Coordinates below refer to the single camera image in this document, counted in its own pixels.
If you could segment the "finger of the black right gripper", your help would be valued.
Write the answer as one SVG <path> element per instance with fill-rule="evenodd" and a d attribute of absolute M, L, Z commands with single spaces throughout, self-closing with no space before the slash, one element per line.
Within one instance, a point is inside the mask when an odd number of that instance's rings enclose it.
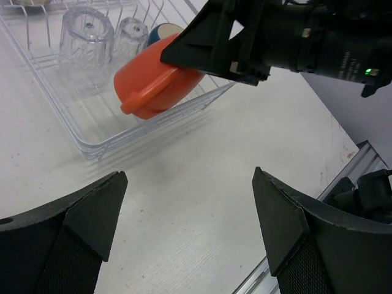
<path fill-rule="evenodd" d="M 230 33 L 237 1 L 207 1 L 184 31 L 163 51 L 160 61 L 217 77 L 235 77 L 230 70 L 235 49 Z"/>

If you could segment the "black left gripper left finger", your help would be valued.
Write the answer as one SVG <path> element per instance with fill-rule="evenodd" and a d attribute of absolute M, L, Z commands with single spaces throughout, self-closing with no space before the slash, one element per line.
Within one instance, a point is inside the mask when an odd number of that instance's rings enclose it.
<path fill-rule="evenodd" d="M 1 219 L 1 293 L 94 293 L 110 256 L 127 176 L 116 171 Z"/>

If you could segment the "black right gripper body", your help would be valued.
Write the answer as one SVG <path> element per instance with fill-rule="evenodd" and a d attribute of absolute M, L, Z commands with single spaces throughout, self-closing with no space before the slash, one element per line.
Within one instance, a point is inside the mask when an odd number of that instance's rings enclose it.
<path fill-rule="evenodd" d="M 242 24 L 230 79 L 255 85 L 278 67 L 363 86 L 391 83 L 390 1 L 236 1 Z"/>

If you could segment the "dark blue ribbed mug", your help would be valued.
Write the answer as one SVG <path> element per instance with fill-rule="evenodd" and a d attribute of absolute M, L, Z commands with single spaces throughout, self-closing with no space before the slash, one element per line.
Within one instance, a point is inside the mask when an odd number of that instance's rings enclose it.
<path fill-rule="evenodd" d="M 169 36 L 172 36 L 174 34 L 179 34 L 183 31 L 184 29 L 181 26 L 178 26 L 177 24 L 174 23 L 162 23 L 157 25 L 155 28 L 151 30 L 148 36 L 148 40 L 146 43 L 146 46 L 150 46 L 162 39 L 165 39 Z"/>

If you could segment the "orange ceramic mug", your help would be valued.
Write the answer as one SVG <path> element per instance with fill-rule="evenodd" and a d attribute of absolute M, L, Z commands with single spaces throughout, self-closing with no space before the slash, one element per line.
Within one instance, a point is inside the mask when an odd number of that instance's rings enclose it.
<path fill-rule="evenodd" d="M 178 37 L 172 34 L 148 46 L 114 75 L 120 109 L 141 119 L 157 116 L 184 99 L 205 74 L 160 61 L 163 50 Z"/>

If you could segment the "small clear glass cup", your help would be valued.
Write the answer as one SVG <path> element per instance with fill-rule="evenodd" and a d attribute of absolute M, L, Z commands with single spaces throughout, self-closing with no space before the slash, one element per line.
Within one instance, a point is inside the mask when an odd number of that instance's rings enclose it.
<path fill-rule="evenodd" d="M 114 56 L 132 59 L 144 49 L 148 36 L 148 27 L 141 20 L 122 19 L 115 35 Z"/>

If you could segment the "large clear glass tumbler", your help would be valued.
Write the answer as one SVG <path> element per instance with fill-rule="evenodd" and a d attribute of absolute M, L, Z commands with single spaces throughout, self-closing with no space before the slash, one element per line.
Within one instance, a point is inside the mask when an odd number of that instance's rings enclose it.
<path fill-rule="evenodd" d="M 90 6 L 74 6 L 63 15 L 58 60 L 75 87 L 87 90 L 106 84 L 114 34 L 108 16 Z"/>

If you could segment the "beige and brown ceramic cup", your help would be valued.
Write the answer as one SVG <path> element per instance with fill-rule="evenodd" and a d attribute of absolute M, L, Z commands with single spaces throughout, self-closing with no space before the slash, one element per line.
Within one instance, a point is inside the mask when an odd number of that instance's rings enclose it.
<path fill-rule="evenodd" d="M 51 0 L 12 0 L 16 5 L 22 5 L 27 7 L 38 7 L 45 6 L 51 3 Z"/>

